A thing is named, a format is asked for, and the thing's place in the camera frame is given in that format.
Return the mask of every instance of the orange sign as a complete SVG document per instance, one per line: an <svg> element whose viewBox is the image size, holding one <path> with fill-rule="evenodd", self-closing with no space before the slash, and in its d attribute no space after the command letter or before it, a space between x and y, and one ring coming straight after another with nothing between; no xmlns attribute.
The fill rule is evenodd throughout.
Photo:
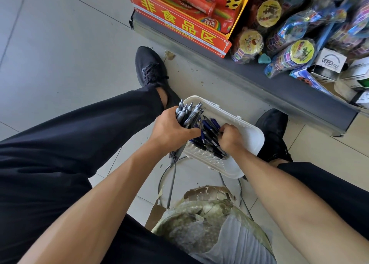
<svg viewBox="0 0 369 264"><path fill-rule="evenodd" d="M231 47L225 35L160 0L131 0L136 12L172 29L224 58Z"/></svg>

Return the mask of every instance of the black pants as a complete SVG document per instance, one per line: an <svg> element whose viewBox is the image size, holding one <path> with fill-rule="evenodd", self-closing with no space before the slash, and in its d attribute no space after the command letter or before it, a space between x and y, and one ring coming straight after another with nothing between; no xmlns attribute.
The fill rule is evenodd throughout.
<svg viewBox="0 0 369 264"><path fill-rule="evenodd" d="M163 109L156 89L148 86L0 142L0 263L16 263L54 220L91 189L88 178ZM279 168L305 183L369 238L368 192L310 163ZM126 215L103 263L199 262Z"/></svg>

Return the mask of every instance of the left hand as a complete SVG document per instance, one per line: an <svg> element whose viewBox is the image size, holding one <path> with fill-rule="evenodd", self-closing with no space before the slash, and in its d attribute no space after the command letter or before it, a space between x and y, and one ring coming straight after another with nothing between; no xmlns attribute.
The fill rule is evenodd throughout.
<svg viewBox="0 0 369 264"><path fill-rule="evenodd" d="M201 136L199 128L187 129L179 125L176 108L164 110L155 121L149 141L158 145L165 154L176 151L188 140Z"/></svg>

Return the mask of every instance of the shoe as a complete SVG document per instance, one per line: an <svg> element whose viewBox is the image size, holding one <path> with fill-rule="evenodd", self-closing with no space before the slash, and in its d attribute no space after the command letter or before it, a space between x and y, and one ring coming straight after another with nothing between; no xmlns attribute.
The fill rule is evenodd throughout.
<svg viewBox="0 0 369 264"><path fill-rule="evenodd" d="M287 128L288 115L277 110L271 109L264 113L256 122L265 137L265 142L258 157L266 162L274 159L284 159L293 162L288 148L283 141L283 135Z"/></svg>
<svg viewBox="0 0 369 264"><path fill-rule="evenodd" d="M180 98L168 84L166 67L159 55L150 47L140 46L136 52L137 78L142 87L148 84L155 88L162 87L168 96L165 109L178 106Z"/></svg>

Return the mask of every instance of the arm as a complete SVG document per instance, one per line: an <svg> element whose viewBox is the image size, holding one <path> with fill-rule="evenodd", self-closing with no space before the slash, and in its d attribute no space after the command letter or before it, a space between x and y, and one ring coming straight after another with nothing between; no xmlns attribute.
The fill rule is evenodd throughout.
<svg viewBox="0 0 369 264"><path fill-rule="evenodd" d="M286 238L311 264L369 263L369 242L293 176L247 151L235 126L225 124L220 146L237 162Z"/></svg>
<svg viewBox="0 0 369 264"><path fill-rule="evenodd" d="M181 127L175 109L165 110L150 139L50 225L18 264L100 263L155 165L201 134L197 128Z"/></svg>

